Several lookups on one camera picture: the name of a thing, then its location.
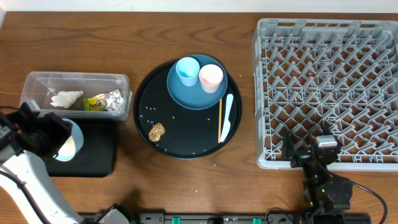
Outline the black rectangular tray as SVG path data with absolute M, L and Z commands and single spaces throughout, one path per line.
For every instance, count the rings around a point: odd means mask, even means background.
M 54 159 L 47 165 L 51 177 L 106 177 L 114 168 L 118 147 L 117 122 L 112 119 L 74 119 L 84 143 L 72 160 Z

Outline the light blue bowl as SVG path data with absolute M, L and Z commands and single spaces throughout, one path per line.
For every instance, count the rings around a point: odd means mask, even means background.
M 80 129 L 79 125 L 76 124 L 76 122 L 67 118 L 63 118 L 63 120 L 72 124 L 72 133 L 65 144 L 58 151 L 58 155 L 54 158 L 61 162 L 68 162 L 72 160 L 77 152 L 83 147 L 84 137 L 82 130 Z

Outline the light blue plastic knife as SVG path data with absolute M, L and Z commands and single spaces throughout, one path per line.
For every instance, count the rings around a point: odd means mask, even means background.
M 231 93 L 229 93 L 226 96 L 224 123 L 223 123 L 223 128 L 221 130 L 220 142 L 225 141 L 225 139 L 229 133 L 229 129 L 231 127 L 231 123 L 229 121 L 229 116 L 230 116 L 233 100 L 234 100 L 234 96 Z

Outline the dark blue plate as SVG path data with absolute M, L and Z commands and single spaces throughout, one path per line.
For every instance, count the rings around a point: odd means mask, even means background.
M 199 80 L 193 86 L 185 86 L 178 77 L 176 62 L 167 76 L 167 89 L 170 96 L 179 105 L 191 110 L 203 110 L 217 104 L 224 96 L 228 88 L 228 76 L 226 70 L 217 59 L 201 54 L 193 54 L 190 57 L 199 63 L 200 68 L 208 64 L 214 64 L 222 69 L 223 79 L 218 89 L 214 93 L 207 93 L 201 87 Z

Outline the yellow snack wrapper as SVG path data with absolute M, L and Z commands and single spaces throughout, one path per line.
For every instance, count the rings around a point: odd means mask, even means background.
M 83 100 L 85 111 L 120 111 L 123 103 L 124 98 L 120 90 L 101 93 Z

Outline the pink cup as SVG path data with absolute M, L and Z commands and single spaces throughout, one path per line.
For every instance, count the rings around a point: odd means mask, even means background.
M 214 93 L 223 80 L 223 71 L 217 65 L 208 64 L 200 69 L 199 79 L 205 92 Z

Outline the brown walnut shell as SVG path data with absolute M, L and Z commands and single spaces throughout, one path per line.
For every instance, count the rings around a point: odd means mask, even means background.
M 149 131 L 149 140 L 152 142 L 160 141 L 161 137 L 165 134 L 165 127 L 162 123 L 155 124 Z

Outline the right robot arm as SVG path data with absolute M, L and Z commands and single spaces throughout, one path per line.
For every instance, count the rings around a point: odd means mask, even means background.
M 303 194 L 312 204 L 307 212 L 312 215 L 336 213 L 350 209 L 353 186 L 343 177 L 332 175 L 327 166 L 335 162 L 342 143 L 322 124 L 322 134 L 306 150 L 294 148 L 293 134 L 284 131 L 282 157 L 290 161 L 291 168 L 304 170 Z

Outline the light blue cup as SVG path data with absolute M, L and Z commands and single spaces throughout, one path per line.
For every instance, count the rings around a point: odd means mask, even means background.
M 176 65 L 176 72 L 183 85 L 191 87 L 198 81 L 200 64 L 192 57 L 181 58 Z

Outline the black mounting rail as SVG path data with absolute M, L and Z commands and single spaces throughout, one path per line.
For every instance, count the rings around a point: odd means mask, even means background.
M 366 215 L 317 215 L 313 220 L 300 215 L 270 212 L 265 215 L 165 215 L 162 213 L 142 213 L 129 219 L 135 224 L 306 224 L 306 223 L 347 223 L 371 224 Z

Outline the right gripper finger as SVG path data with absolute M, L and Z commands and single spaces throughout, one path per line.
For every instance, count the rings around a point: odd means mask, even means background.
M 335 139 L 338 141 L 338 146 L 342 146 L 342 143 L 338 140 L 338 138 L 331 131 L 331 126 L 326 121 L 323 121 L 322 122 L 322 136 L 326 136 L 326 135 L 333 135 L 335 137 Z
M 290 131 L 285 128 L 284 129 L 284 138 L 282 143 L 282 157 L 297 157 L 297 151 L 294 148 L 292 135 Z

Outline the round black serving tray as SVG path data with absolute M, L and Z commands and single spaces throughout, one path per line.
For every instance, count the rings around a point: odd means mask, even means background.
M 134 122 L 139 134 L 156 151 L 177 159 L 208 156 L 227 144 L 238 130 L 242 113 L 239 88 L 230 74 L 227 94 L 234 96 L 229 121 L 231 127 L 224 142 L 218 144 L 219 103 L 203 110 L 191 110 L 176 103 L 167 89 L 167 76 L 176 60 L 159 65 L 139 85 L 134 97 Z M 162 123 L 165 134 L 160 141 L 149 140 L 152 127 Z

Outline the white tissue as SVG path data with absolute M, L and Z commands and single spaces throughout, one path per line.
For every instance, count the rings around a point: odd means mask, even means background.
M 60 91 L 52 96 L 50 103 L 54 107 L 69 108 L 76 100 L 84 94 L 83 91 Z

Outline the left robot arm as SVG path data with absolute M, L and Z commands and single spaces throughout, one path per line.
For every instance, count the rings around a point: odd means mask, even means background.
M 29 223 L 84 223 L 53 184 L 47 163 L 72 138 L 73 125 L 40 115 L 33 101 L 1 114 L 1 187 Z

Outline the wooden chopstick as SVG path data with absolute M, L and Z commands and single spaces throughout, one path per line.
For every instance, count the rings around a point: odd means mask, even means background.
M 219 113 L 218 113 L 218 144 L 221 143 L 222 101 L 223 101 L 223 99 L 220 98 L 220 100 L 219 100 Z

